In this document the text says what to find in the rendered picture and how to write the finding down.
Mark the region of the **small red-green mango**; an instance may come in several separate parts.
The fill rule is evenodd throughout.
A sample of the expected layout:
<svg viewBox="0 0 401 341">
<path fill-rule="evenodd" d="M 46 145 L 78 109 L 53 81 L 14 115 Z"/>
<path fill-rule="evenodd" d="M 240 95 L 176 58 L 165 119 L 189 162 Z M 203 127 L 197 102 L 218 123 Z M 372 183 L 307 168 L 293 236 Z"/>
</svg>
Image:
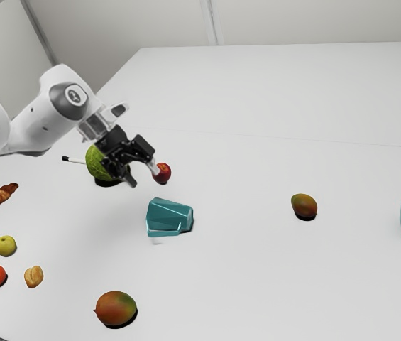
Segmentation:
<svg viewBox="0 0 401 341">
<path fill-rule="evenodd" d="M 305 193 L 297 193 L 291 197 L 291 206 L 296 215 L 300 217 L 314 217 L 317 214 L 317 201 Z"/>
</svg>

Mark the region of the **green melon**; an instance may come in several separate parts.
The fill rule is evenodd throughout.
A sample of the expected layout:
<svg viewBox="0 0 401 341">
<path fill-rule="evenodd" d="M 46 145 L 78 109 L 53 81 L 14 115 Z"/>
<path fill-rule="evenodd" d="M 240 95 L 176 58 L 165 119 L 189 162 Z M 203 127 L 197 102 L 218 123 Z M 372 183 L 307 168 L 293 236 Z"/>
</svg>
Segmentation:
<svg viewBox="0 0 401 341">
<path fill-rule="evenodd" d="M 85 153 L 85 162 L 87 170 L 94 178 L 106 182 L 114 181 L 114 179 L 107 173 L 106 169 L 101 164 L 104 155 L 99 149 L 92 144 Z"/>
</svg>

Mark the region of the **teal faceted mug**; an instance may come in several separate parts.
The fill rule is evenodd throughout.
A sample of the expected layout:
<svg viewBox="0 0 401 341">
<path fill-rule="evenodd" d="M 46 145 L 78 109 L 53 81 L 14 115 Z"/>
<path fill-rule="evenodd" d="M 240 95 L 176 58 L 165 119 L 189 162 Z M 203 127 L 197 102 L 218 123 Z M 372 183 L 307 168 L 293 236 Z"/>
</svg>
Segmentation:
<svg viewBox="0 0 401 341">
<path fill-rule="evenodd" d="M 188 205 L 155 197 L 148 204 L 145 223 L 149 237 L 177 236 L 192 230 L 194 210 Z"/>
</svg>

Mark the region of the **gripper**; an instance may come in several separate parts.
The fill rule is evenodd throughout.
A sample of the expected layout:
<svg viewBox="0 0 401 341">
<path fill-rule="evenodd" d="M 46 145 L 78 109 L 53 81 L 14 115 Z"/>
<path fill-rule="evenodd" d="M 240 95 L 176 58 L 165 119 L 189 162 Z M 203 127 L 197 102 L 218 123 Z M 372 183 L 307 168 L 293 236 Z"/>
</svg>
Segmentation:
<svg viewBox="0 0 401 341">
<path fill-rule="evenodd" d="M 125 180 L 131 188 L 137 186 L 137 180 L 127 169 L 131 162 L 146 164 L 152 176 L 159 174 L 159 167 L 154 159 L 155 149 L 141 136 L 129 140 L 120 126 L 115 126 L 96 142 L 96 147 L 104 155 L 101 164 L 113 179 Z"/>
</svg>

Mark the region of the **small bread roll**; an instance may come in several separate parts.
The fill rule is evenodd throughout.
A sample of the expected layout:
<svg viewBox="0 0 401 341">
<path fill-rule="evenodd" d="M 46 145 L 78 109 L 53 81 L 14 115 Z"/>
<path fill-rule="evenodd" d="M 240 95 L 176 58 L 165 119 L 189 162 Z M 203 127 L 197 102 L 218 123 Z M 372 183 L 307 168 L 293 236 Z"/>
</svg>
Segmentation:
<svg viewBox="0 0 401 341">
<path fill-rule="evenodd" d="M 23 276 L 24 281 L 29 288 L 36 288 L 44 279 L 44 273 L 40 266 L 32 266 L 26 269 Z"/>
</svg>

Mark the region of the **red apple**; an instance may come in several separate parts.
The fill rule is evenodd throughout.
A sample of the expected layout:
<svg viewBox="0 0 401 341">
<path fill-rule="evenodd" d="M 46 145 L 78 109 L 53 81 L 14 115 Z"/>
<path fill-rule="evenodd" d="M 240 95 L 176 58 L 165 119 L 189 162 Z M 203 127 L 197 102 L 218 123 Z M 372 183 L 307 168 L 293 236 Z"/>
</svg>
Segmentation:
<svg viewBox="0 0 401 341">
<path fill-rule="evenodd" d="M 157 167 L 159 169 L 159 173 L 156 175 L 153 175 L 153 179 L 160 185 L 166 184 L 169 179 L 171 178 L 171 168 L 168 164 L 166 163 L 158 163 Z"/>
</svg>

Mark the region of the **green apple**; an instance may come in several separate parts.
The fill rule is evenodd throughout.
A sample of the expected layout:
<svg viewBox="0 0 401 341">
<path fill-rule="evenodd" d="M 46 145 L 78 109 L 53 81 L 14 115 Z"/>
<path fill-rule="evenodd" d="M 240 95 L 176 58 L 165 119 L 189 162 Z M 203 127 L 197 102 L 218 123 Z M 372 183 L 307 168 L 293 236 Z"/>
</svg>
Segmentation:
<svg viewBox="0 0 401 341">
<path fill-rule="evenodd" d="M 0 237 L 0 256 L 12 256 L 17 250 L 17 244 L 12 236 L 4 235 Z"/>
</svg>

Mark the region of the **large red-green mango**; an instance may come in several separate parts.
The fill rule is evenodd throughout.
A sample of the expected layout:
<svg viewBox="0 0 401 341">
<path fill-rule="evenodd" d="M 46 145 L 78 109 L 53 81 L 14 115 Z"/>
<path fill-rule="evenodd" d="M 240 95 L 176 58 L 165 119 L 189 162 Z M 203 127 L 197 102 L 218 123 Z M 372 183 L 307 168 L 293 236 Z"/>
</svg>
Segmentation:
<svg viewBox="0 0 401 341">
<path fill-rule="evenodd" d="M 130 321 L 137 310 L 136 302 L 129 294 L 109 291 L 98 298 L 94 312 L 103 324 L 118 326 Z"/>
</svg>

